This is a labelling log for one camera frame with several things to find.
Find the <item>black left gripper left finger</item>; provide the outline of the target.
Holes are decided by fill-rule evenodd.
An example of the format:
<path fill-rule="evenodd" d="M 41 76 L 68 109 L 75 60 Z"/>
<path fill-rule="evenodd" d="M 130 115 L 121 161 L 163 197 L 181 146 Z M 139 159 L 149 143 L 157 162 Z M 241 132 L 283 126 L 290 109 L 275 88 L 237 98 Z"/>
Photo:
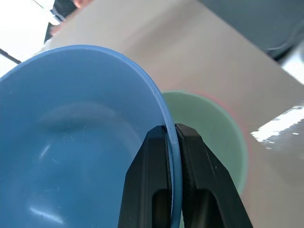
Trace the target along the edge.
<path fill-rule="evenodd" d="M 152 128 L 124 181 L 118 228 L 170 228 L 172 184 L 164 126 Z"/>

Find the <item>person in dark clothes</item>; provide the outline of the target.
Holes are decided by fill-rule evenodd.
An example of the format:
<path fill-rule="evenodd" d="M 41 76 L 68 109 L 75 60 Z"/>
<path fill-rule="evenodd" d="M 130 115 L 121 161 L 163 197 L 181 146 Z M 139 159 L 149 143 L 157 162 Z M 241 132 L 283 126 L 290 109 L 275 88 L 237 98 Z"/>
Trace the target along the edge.
<path fill-rule="evenodd" d="M 48 23 L 45 40 L 46 44 L 60 29 L 61 24 L 66 22 L 73 15 L 87 7 L 94 0 L 54 0 L 53 8 L 50 10 L 52 16 L 59 22 L 58 25 Z"/>

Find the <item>blue bowl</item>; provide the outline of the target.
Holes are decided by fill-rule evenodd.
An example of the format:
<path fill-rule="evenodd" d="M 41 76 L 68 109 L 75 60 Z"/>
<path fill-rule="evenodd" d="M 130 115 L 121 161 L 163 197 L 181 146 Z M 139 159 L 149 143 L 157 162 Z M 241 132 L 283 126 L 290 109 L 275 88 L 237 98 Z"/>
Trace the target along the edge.
<path fill-rule="evenodd" d="M 126 173 L 147 133 L 164 133 L 169 227 L 179 228 L 181 159 L 162 93 L 114 50 L 72 45 L 0 78 L 0 228 L 117 228 Z"/>

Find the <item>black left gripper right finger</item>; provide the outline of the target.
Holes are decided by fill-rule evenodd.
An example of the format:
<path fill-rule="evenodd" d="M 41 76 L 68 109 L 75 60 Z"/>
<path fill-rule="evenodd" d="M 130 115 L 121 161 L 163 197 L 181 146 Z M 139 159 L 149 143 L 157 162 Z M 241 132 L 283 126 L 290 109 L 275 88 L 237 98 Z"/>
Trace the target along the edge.
<path fill-rule="evenodd" d="M 233 180 L 198 132 L 175 125 L 185 228 L 253 228 Z"/>

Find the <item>green bowl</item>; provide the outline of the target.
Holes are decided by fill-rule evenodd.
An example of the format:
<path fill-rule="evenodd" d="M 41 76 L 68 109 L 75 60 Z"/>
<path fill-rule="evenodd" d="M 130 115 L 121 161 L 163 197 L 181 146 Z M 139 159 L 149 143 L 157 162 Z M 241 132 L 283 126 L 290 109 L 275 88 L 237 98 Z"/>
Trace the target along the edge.
<path fill-rule="evenodd" d="M 174 120 L 183 172 L 180 228 L 253 228 L 241 193 L 248 154 L 232 117 L 203 96 L 165 92 Z"/>

